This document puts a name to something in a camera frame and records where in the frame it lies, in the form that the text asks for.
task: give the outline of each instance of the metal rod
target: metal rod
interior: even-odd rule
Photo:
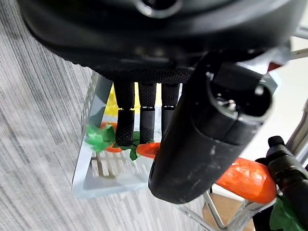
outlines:
[[[216,225],[218,226],[218,228],[220,228],[221,230],[225,230],[227,228],[227,226],[225,226],[224,223],[222,222],[220,215],[219,215],[219,213],[218,213],[218,211],[217,211],[208,191],[206,191],[203,194],[203,198],[204,198],[204,201],[207,204],[207,206],[208,206],[208,208],[209,208],[209,210],[212,214],[212,217],[213,217]]]
[[[246,204],[246,206],[243,207],[241,210],[239,209],[236,215],[233,217],[233,219],[228,223],[227,225],[228,230],[230,231],[243,230],[244,227],[247,225],[247,223],[255,214],[272,206],[276,202],[276,199],[267,205],[252,203],[249,201],[247,202],[248,204]]]
[[[291,52],[290,60],[308,57],[308,48]]]
[[[293,153],[296,159],[305,167],[308,161],[308,134]]]
[[[175,208],[177,208],[179,211],[184,213],[185,215],[189,216],[191,219],[199,223],[205,231],[218,231],[214,227],[212,227],[210,224],[208,224],[206,221],[203,220],[202,217],[200,217],[198,214],[195,212],[191,211],[188,207],[184,205],[174,205]]]
[[[308,100],[304,107],[303,117],[299,122],[297,128],[292,134],[291,138],[286,144],[286,147],[297,157],[296,150],[298,149],[301,142],[308,134]]]
[[[300,26],[297,28],[296,32],[294,33],[295,37],[308,39],[308,27]]]

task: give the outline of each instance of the red object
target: red object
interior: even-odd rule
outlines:
[[[117,123],[114,123],[114,122],[102,122],[101,123],[101,129],[106,127],[108,124],[110,124],[114,128],[114,130],[116,131]]]
[[[136,153],[154,159],[160,147],[160,143],[139,144]]]
[[[117,127],[117,123],[114,122],[102,122],[101,123],[101,129],[103,129],[104,127],[106,127],[108,124],[110,124],[113,128],[114,131],[116,131],[116,127]],[[122,151],[121,148],[113,148],[113,144],[111,144],[108,148],[105,149],[105,151],[111,152],[111,153],[119,153]]]
[[[277,195],[276,184],[268,168],[242,158],[236,161],[218,179],[217,185],[249,201],[268,204]]]

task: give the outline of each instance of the black plastic housing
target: black plastic housing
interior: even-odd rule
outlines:
[[[269,93],[256,102],[252,97],[258,115],[220,106],[203,65],[199,67],[183,90],[149,178],[152,194],[175,204],[195,199],[218,180],[254,137],[271,107]]]
[[[207,51],[283,45],[306,3],[233,0],[209,8],[202,1],[183,0],[178,14],[152,19],[138,12],[133,1],[110,2],[18,0],[29,30],[55,54],[112,80],[153,83],[186,82],[190,67]],[[197,10],[186,10],[191,7]]]

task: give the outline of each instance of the yellow object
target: yellow object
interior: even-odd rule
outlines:
[[[117,104],[116,104],[116,93],[115,88],[112,85],[109,98],[107,101],[105,114],[112,117],[117,117],[117,112],[119,110]],[[156,87],[156,106],[162,105],[162,92],[161,92],[161,84],[158,84]],[[139,94],[138,94],[138,83],[135,83],[135,107],[134,107],[135,113],[140,113],[140,103],[139,103]]]

